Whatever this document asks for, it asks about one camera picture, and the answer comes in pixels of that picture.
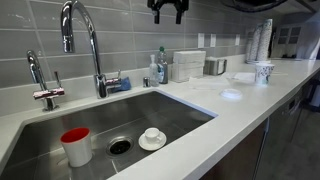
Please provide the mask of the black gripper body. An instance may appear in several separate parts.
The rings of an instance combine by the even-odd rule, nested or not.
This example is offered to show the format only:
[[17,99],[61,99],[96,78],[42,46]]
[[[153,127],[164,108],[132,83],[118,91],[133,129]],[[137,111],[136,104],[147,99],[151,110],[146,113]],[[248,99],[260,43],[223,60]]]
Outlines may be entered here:
[[172,4],[177,10],[189,9],[189,0],[147,0],[147,7],[152,10],[160,10],[165,4]]

